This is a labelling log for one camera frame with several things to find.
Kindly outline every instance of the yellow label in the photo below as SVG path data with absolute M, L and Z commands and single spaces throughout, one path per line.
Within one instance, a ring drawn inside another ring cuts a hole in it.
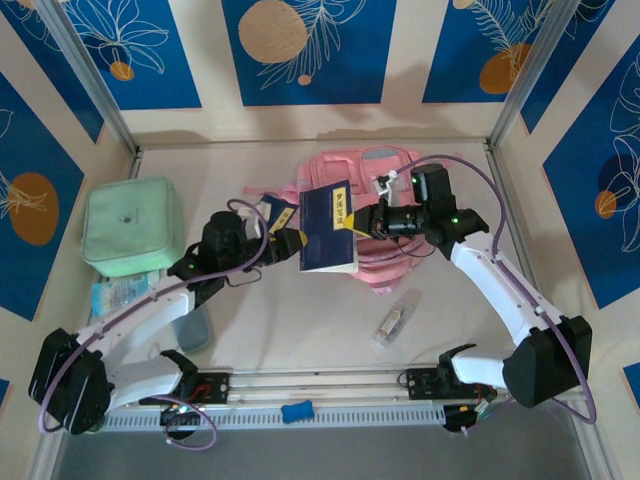
M 333 191 L 333 229 L 344 228 L 344 221 L 347 219 L 347 188 L 340 187 Z
M 282 210 L 282 213 L 280 214 L 278 219 L 273 223 L 273 225 L 269 229 L 269 232 L 273 233 L 276 230 L 280 230 L 282 227 L 284 227 L 287 224 L 287 222 L 289 221 L 292 215 L 293 215 L 293 208 L 286 207 L 284 210 Z

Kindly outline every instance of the pink backpack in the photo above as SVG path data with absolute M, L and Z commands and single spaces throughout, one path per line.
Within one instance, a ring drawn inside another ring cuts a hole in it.
M 393 146 L 323 152 L 298 168 L 296 184 L 289 184 L 275 193 L 289 203 L 299 204 L 300 192 L 349 179 L 353 208 L 358 210 L 378 203 L 380 197 L 374 186 L 376 177 L 421 157 L 419 152 Z M 409 170 L 400 174 L 394 185 L 394 195 L 399 203 L 415 204 Z M 273 194 L 274 190 L 245 188 L 244 193 Z M 392 292 L 402 277 L 422 261 L 420 257 L 433 249 L 422 236 L 413 240 L 401 239 L 400 246 L 402 251 L 391 240 L 358 237 L 359 270 L 353 276 L 368 283 L 379 295 Z

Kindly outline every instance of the gray floor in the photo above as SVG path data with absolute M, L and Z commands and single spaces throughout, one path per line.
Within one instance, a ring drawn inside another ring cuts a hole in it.
M 54 478 L 64 480 L 418 480 L 590 478 L 568 417 L 510 405 L 469 438 L 441 427 L 220 432 L 206 452 L 158 433 L 69 437 Z

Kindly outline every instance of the mint green pouch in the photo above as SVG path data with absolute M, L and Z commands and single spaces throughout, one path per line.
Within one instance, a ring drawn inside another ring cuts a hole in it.
M 182 206 L 166 178 L 111 183 L 89 195 L 82 256 L 105 277 L 169 268 L 184 252 Z

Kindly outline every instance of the white table surface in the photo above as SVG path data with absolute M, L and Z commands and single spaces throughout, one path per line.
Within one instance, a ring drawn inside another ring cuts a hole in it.
M 360 145 L 378 145 L 359 142 Z M 349 142 L 219 144 L 144 152 L 140 176 L 164 175 L 182 198 L 187 243 L 200 239 L 210 215 L 242 197 L 242 187 L 282 186 L 295 179 L 297 165 L 323 150 Z M 424 154 L 461 155 L 489 173 L 482 144 L 403 142 Z M 492 227 L 498 203 L 471 170 L 450 171 L 459 208 L 474 208 Z M 244 197 L 257 201 L 257 197 Z M 517 263 L 509 232 L 501 248 Z M 263 269 L 261 282 L 227 288 L 206 304 L 214 341 L 191 355 L 201 369 L 310 371 L 398 367 L 437 361 L 444 351 L 469 341 L 510 343 L 507 330 L 467 277 L 439 253 L 424 260 L 392 294 L 376 295 L 349 275 L 301 273 L 298 258 Z M 410 288 L 423 292 L 410 322 L 386 350 L 372 336 L 391 306 Z M 171 328 L 149 342 L 150 349 L 176 348 Z M 141 354 L 149 355 L 143 349 Z

